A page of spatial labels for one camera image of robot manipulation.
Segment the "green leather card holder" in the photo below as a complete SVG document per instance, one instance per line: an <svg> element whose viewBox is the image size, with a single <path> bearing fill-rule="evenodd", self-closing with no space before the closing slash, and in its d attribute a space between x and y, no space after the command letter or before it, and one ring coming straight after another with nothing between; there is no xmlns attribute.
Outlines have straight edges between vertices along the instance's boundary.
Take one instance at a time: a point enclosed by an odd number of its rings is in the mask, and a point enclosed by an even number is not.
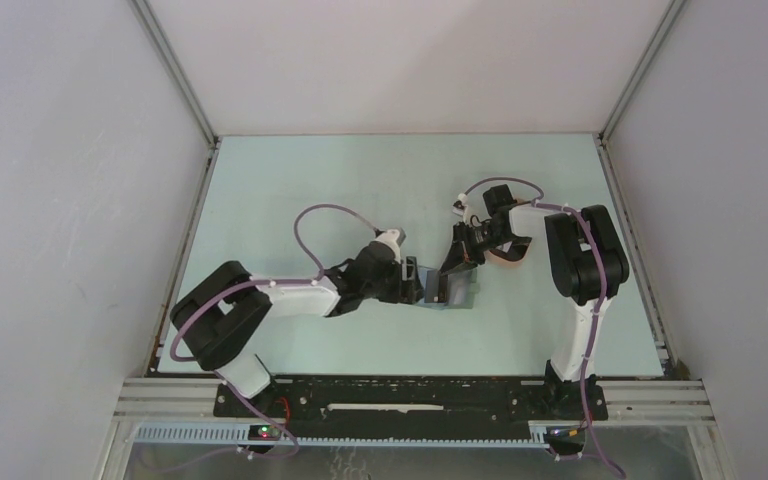
<svg viewBox="0 0 768 480"><path fill-rule="evenodd" d="M418 277L424 295L418 306L437 310L467 310L474 307L480 291L477 271L468 270L441 275L436 269L420 266Z"/></svg>

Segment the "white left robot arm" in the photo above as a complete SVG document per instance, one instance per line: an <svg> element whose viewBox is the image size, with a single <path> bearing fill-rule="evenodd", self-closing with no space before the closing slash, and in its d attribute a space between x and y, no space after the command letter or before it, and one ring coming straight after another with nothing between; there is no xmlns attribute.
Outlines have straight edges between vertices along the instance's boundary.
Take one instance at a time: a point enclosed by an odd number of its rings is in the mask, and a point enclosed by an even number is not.
<svg viewBox="0 0 768 480"><path fill-rule="evenodd" d="M415 258L396 241L377 238L344 262L308 279L271 279L227 261L173 307L176 362L194 362L236 391L238 404L264 416L276 403L272 376L246 345L275 318L330 318L356 311L367 300L415 305L424 297Z"/></svg>

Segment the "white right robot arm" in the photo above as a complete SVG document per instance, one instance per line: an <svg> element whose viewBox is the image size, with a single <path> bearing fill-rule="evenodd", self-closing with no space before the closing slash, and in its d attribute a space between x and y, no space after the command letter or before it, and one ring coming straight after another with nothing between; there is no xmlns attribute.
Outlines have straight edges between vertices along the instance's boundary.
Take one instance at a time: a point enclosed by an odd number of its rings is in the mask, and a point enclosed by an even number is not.
<svg viewBox="0 0 768 480"><path fill-rule="evenodd" d="M482 195L485 219L474 215L467 193L454 201L453 211L460 219L437 271L438 290L453 292L455 278L489 258L517 263L530 247L545 246L553 284L571 303L573 316L548 361L548 376L555 382L543 388L541 402L551 416L566 418L582 403L580 390L587 389L594 374L592 356L605 312L631 268L605 206L577 210L539 197L520 201L503 178L496 182Z"/></svg>

